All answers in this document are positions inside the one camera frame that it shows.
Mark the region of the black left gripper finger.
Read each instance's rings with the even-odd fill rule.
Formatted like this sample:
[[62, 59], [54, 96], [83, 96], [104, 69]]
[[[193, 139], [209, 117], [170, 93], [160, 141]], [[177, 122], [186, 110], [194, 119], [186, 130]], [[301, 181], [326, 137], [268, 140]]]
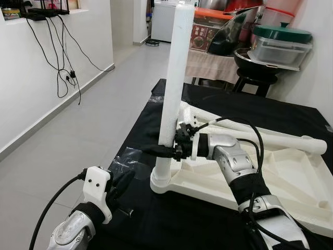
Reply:
[[116, 174], [113, 180], [113, 195], [121, 196], [135, 178], [136, 171], [133, 169], [122, 170]]

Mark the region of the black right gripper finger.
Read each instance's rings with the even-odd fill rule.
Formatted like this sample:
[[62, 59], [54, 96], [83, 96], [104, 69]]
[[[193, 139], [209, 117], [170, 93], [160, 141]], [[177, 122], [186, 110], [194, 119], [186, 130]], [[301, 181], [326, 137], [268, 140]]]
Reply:
[[142, 149], [144, 153], [161, 158], [174, 158], [178, 156], [178, 152], [172, 147], [145, 147]]

